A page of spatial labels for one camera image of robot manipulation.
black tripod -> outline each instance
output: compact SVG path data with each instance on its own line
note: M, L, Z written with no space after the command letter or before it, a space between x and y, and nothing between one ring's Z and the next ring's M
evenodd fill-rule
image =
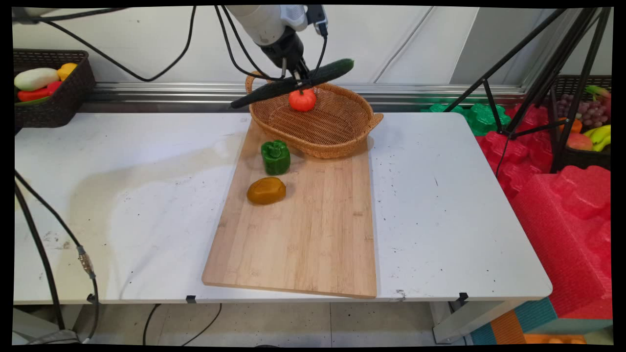
M509 123L509 125L504 129L502 128L498 112L496 111L496 103L493 100L493 95L491 94L491 89L489 88L489 83L487 82L487 79L491 77L493 73L498 71L498 69L500 69L515 54L517 54L517 52L524 48L526 44L533 40L533 38L541 33L547 26L549 26L550 23L552 23L557 17L565 12L565 10L566 9L555 10L548 18L546 18L546 20L544 20L539 26L537 26L537 28L529 33L528 36L526 36L519 44L511 49L511 51L509 51L502 59L500 59L492 68L490 68L485 74L480 76L480 78L478 78L478 80L473 85L471 85L465 91L465 93L463 93L458 99L452 102L452 104L448 105L448 107L446 107L446 109L444 110L444 112L451 111L456 105L461 103L473 91L475 91L476 88L478 88L480 85L483 85L487 94L487 98L489 99L491 111L493 112L493 116L495 118L497 132L507 136L507 143L508 140L514 140L522 135L527 135L529 133L538 132L549 128L556 128L560 125L565 125L563 128L563 132L561 133L560 139L557 141L555 148L552 151L554 155L552 160L552 167L550 168L550 172L552 173L556 172L559 168L559 165L561 164L563 150L565 148L565 144L567 143L567 138L570 135L570 131L572 130L572 125L574 124L574 118L577 109L571 108L565 120L551 122L547 125L532 128L523 132L515 133L515 130L520 124L524 115L526 114L528 107L532 103L534 103L535 106L539 107L544 97L546 97L546 94L550 91L550 88L556 80L559 72L561 72L563 65L565 65L565 62L567 62L567 59L572 54L572 51L576 48L587 30L591 26L593 26L596 21L598 21L598 26L595 28L591 45L589 46L589 50L587 51L587 57L585 58L585 63L583 65L582 72L580 73L580 81L576 88L576 92L574 93L574 98L571 104L571 106L578 106L578 103L580 102L580 98L583 93L583 89L585 87L585 82L587 81L589 72L591 71L591 67L593 65L593 61L595 60L595 55L598 53L598 47L600 46L600 41L602 40L602 34L604 33L604 29L607 26L608 15L611 11L611 8L583 8L580 11L580 14L576 18L576 20L574 20L574 23L567 31L567 34L558 45L557 50L552 54L552 56L548 60L548 63L545 65L545 67L543 67L537 79L531 85L530 89L528 90L528 94L526 95L526 99L521 104L520 109L517 111L517 113L515 113L515 116L511 119L511 123ZM595 18L593 18L594 14L597 13L598 10L600 11L600 13L596 15Z

black cable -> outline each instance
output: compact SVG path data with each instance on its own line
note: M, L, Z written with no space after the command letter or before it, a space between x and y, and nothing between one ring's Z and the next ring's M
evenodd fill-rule
M502 160L505 159L505 153L506 153L506 146L508 145L508 141L511 140L511 135L514 133L515 131L511 132L507 137L506 137L506 142L505 142L505 148L504 150L502 150L502 156L500 157L500 161L498 162L498 167L496 168L496 179L498 179L498 172L500 171L500 165L502 164Z
M237 41L239 42L239 46L241 47L241 50L244 51L245 57L248 58L248 60L250 61L250 63L252 64L252 66L254 66L254 68L263 76L265 77L269 77L265 72L261 71L261 69L257 66L257 64L254 62L254 60L250 57L250 55L248 54L248 51L245 49L244 43L241 41L241 38L239 37L239 33L237 32L237 28L235 28L235 24L233 23L232 18L230 18L230 14L228 13L228 11L226 10L226 6L222 5L222 11L224 11L224 14L226 15L226 19L228 19L229 23L230 23L230 27L233 30L233 33L235 33L235 38L237 39Z
M152 319L152 314L154 314L155 310L157 310L157 307L159 307L161 304L157 303L155 304L154 307L152 307L152 310L150 311L150 315L148 315L148 319L146 320L146 325L143 327L143 345L146 346L146 332L148 331L148 325L150 324L150 320ZM206 328L202 329L201 332L199 332L196 336L192 337L189 341L187 341L186 343L181 344L181 346L186 346L189 342L195 340L195 338L197 338L198 336L200 336L203 332L205 332L209 327L211 327L211 325L213 324L213 322L215 322L215 320L217 319L217 317L220 316L220 313L222 312L222 303L220 303L220 309L217 311L217 314L215 315L215 318L213 318L213 320L211 320L211 322L207 325Z
M108 9L86 11L82 13L66 14L62 16L50 16L50 17L41 17L41 16L13 17L13 22L16 22L16 21L63 21L65 19L87 17L87 16L93 16L95 14L112 13L112 12L120 11L124 9L128 9L128 8L108 8Z
M19 180L19 182L22 184L22 186L24 186L24 188L26 188L28 190L28 192L30 192L40 203L42 203L44 205L44 207L46 209L48 209L48 211L50 211L52 213L52 215L56 218L56 220L61 224L61 226L63 227L63 229L65 229L65 231L68 233L68 235L72 238L72 241L74 241L74 243L76 244L77 249L82 249L82 251L84 251L84 249L82 248L81 244L78 242L78 239L76 239L76 236L74 236L74 234L72 233L72 230L69 229L69 227L67 226L67 224L65 224L65 221L63 221L63 219L61 218L61 216L56 212L56 210L54 208L52 208L52 206L50 206L48 204L48 202L46 202L38 193L37 191L35 191L26 181L25 179L22 177L22 175L19 174L19 172L17 170L15 170L15 177ZM17 192L19 192L19 188L18 188L18 183L15 183L16 185L16 195ZM30 217L31 221L32 221L32 217L30 216L30 211L28 210L28 206L26 205L26 203L24 202L24 205L21 204L20 202L20 206L22 206L22 209L24 211L24 216L26 216L26 212L28 212L28 217ZM33 223L33 228L31 228L31 233L33 234L33 236L36 235L36 238L39 240L39 243L41 243L41 239L39 238L39 234L37 233L37 229L34 228L34 223ZM39 255L41 256L41 260L44 262L44 267L46 267L45 262L48 261L48 258L46 257L46 253L40 252ZM98 327L98 318L100 316L100 299L98 296L98 283L96 282L96 276L93 273L93 271L91 271L90 273L90 277L91 277L91 282L93 284L93 295L94 295L94 299L95 299L95 305L96 305L96 311L95 311L95 316L94 316L94 320L93 320L93 326L91 327L91 331L89 333L89 336L87 337L87 339L91 339L93 337L93 335L96 333L96 328ZM54 293L52 293L52 297L53 297L53 303L56 297L56 300L58 302L58 296L57 296L57 292L56 292L56 286L54 285L54 279L52 281L52 284L54 286Z
M108 56L107 54L104 54L102 51L100 51L98 48L96 48L95 46L89 44L87 41L85 41L83 38L80 38L79 36L75 35L74 33L68 31L67 29L59 26L56 23L51 22L50 20L41 20L41 22L46 23L62 32L64 32L65 34L67 34L68 36L71 36L72 38L78 40L79 42L83 43L85 46L87 46L89 49L95 51L96 53L100 54L102 57L104 57L105 59L107 59L108 61L110 61L111 63L113 63L115 66L121 68L123 71L125 71L126 73L128 73L129 75L131 75L132 77L135 77L136 79L140 80L140 81L144 81L144 82L152 82L155 79L163 76L167 71L170 70L170 68L174 67L174 65L176 65L180 59L183 58L183 56L185 56L185 53L187 52L187 49L189 49L189 44L192 41L192 33L193 33L193 19L195 17L195 11L196 11L196 6L193 7L192 9L192 15L191 15L191 20L189 22L189 35L187 36L187 44L185 45L185 49L183 49L183 52L180 53L180 55L176 58L176 60L174 60L174 62L172 62L169 66L167 66L163 71L161 71L159 74L157 74L156 76L152 77L152 78L144 78L139 76L138 74L132 72L131 70L129 70L128 68L126 68L125 66L123 66L122 64L120 64L119 62L115 61L113 58L111 58L110 56Z
M230 49L230 41L228 40L228 34L226 33L226 26L224 26L224 20L222 19L222 14L220 13L220 9L217 7L217 5L213 5L213 6L215 7L215 12L217 13L217 19L220 20L220 26L222 27L222 33L224 34L224 41L226 42L226 48L228 49L228 55L230 56L230 61L233 63L235 68L238 69L239 72L243 73L244 75L252 76L254 78L261 78L263 80L269 80L269 81L282 81L282 79L278 79L278 78L255 75L239 67L237 62L235 62L235 57L233 56L233 52Z
M93 335L96 333L96 328L98 327L98 318L100 315L100 301L98 300L98 283L96 282L96 278L94 277L93 279L91 279L91 282L93 283L93 296L96 300L95 305L96 305L96 312L95 315L93 317L93 326L91 327L91 331L89 332L89 336L87 336L88 339L91 339L93 337Z
M48 279L48 287L50 288L50 295L52 296L52 304L54 306L54 314L56 315L57 324L59 325L60 330L65 330L65 322L63 321L63 315L61 314L61 304L59 303L59 296L56 292L56 285L54 283L52 269L50 268L50 262L48 261L48 256L46 255L46 251L41 243L41 238L39 238L39 233L37 232L37 227L35 226L33 217L31 216L31 211L28 209L28 204L26 204L17 182L15 182L15 196L18 198L19 206L22 208L22 212L26 218L26 223L28 224L28 229L31 231L31 235L35 241L35 246L37 247L37 251L41 257L44 270L46 271L46 278Z
M68 233L70 238L72 238L72 241L74 241L76 246L79 247L80 243L78 243L78 239L76 239L76 236L74 236L74 233L72 232L72 230L69 229L69 227L65 224L65 221L63 221L63 219L61 219L61 216L56 212L56 210L54 210L48 204L48 202L46 202L43 198L41 198L41 196L37 192L35 192L35 190L24 180L22 175L20 175L17 170L15 170L15 178L18 179L19 183L21 183L22 186L24 186L24 188L26 188L28 190L28 192L30 192L35 198L37 198L37 200L40 203L42 203L43 206L46 207L46 209L48 209L48 211L50 211L52 213L54 218L61 224L61 226L63 226L63 229Z
M317 74L317 70L319 70L319 65L322 63L322 58L324 57L324 52L326 52L326 41L328 40L328 35L324 36L324 44L322 45L322 53L319 55L319 60L317 60L317 67L315 67L315 71L313 71L313 75L311 75L310 79Z
M250 57L250 55L248 54L247 50L244 48L244 44L241 41L241 38L239 37L239 33L237 32L237 28L235 28L235 25L233 23L233 21L230 18L230 15L228 14L228 11L226 10L225 6L222 5L222 8L224 10L224 13L226 14L226 18L228 19L228 21L230 22L230 26L233 30L233 32L235 33L235 37L237 38L237 41L239 42L239 45L241 46L241 49L244 51L244 54L246 55L246 57L248 58L248 60L250 61L250 63L252 64L252 66L254 66L254 68L262 73L262 76L259 75L255 75L251 72L245 71L243 68L241 68L237 62L235 62L235 57L233 56L232 53L232 49L230 48L230 41L228 40L228 34L226 33L226 26L224 25L224 21L222 19L222 14L219 10L219 8L217 7L217 5L214 5L215 7L215 12L217 13L217 18L220 21L220 25L222 27L222 33L224 35L224 41L226 42L226 48L228 49L228 55L230 56L230 60L233 63L233 65L235 66L236 69L238 69L241 73L248 75L248 76L252 76L254 78L261 78L264 80L269 80L269 81L285 81L286 79L284 77L281 78L276 78L276 77L270 77L268 75L266 75L263 71L260 70L260 68L256 65L256 63L254 63L254 61L252 60L252 58ZM315 69L315 71L313 72L313 75L308 78L308 79L295 79L296 82L304 82L306 83L307 81L310 81L311 79L313 79L313 77L315 77L315 75L317 74L317 70L320 67L320 64L322 63L322 58L324 57L324 52L326 52L326 43L327 43L327 39L328 39L328 33L326 32L326 26L325 24L321 24L321 32L322 32L322 36L324 37L324 44L322 45L322 52L319 56L319 60L317 61L317 67Z
M160 303L155 304L154 307L152 307L152 310L150 311L150 315L148 315L148 320L146 320L146 325L143 327L143 345L146 346L146 332L148 331L148 325L150 324L150 320L152 319L152 314L154 314L154 312L157 310L157 308L160 306Z
M212 324L213 322L217 319L217 317L220 316L220 313L222 312L222 303L220 303L220 310L217 311L217 314L215 315L215 318L213 318L213 320L211 320L211 322L207 325L206 328L202 329L201 332L199 332L196 336L192 337L191 340L187 341L186 343L181 344L181 346L185 346L187 345L189 342L195 340L195 338L197 338L198 336L200 336L203 332L205 332Z

banana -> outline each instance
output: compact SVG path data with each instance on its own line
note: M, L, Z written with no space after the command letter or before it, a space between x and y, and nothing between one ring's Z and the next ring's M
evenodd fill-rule
M593 144L598 144L602 142L602 140L611 134L611 125L604 125L602 127L594 128L593 130L587 131L586 133L591 132L587 137L591 139Z
M594 144L593 150L601 152L608 144L611 144L611 135L606 136L600 143Z

cucumber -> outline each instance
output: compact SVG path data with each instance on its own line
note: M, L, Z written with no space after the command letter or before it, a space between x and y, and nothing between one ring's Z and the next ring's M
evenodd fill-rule
M257 101L266 100L283 94L291 93L294 90L311 88L313 86L317 86L322 83L334 80L335 78L339 78L350 72L353 67L354 60L341 59L333 63L329 63L328 65L321 66L319 70L317 70L317 74L315 75L313 80L311 80L310 85L297 86L295 78L286 78L284 81L275 81L261 86L255 89L250 94L233 101L230 106L232 108L238 109ZM312 75L314 71L315 70L309 71L309 74Z

fruit basket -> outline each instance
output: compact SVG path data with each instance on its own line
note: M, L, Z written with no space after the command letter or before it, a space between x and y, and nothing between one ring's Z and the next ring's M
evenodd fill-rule
M248 94L253 81L252 76L245 81ZM382 120L381 113L375 114L367 101L351 90L330 83L313 90L317 101L307 112L293 109L285 94L250 104L250 114L270 138L316 158L350 155Z
M67 125L96 85L88 57L84 50L13 49L14 78L33 68L58 69L65 63L78 64L49 99L35 105L14 107L16 128ZM17 89L14 91L14 102L17 103Z
M580 76L578 75L561 75L557 77L553 84L553 90L551 90L551 93L547 96L546 99L548 116L550 117L551 122L557 121L557 119L560 117L559 115L563 115L563 113L559 113L558 111L558 106L561 105L560 100L562 100L563 95L573 95L576 91L576 87L578 86L579 81ZM587 81L584 82L585 86L595 85L606 88L608 91L611 91L611 84L611 76L589 76L587 78ZM580 100L582 103L584 101L590 101L591 99L591 94L583 92L583 96ZM594 128L594 126L583 125L580 133L584 133L590 128ZM552 137L552 150L556 150L557 141L561 137L561 130L559 128L552 128L550 129L550 134ZM607 170L610 170L610 145L607 145L601 152L588 152L586 150L572 149L566 146L563 149L563 153L560 157L555 156L554 162L556 170L561 170L566 165L574 165L580 168L587 168L591 165L598 165Z

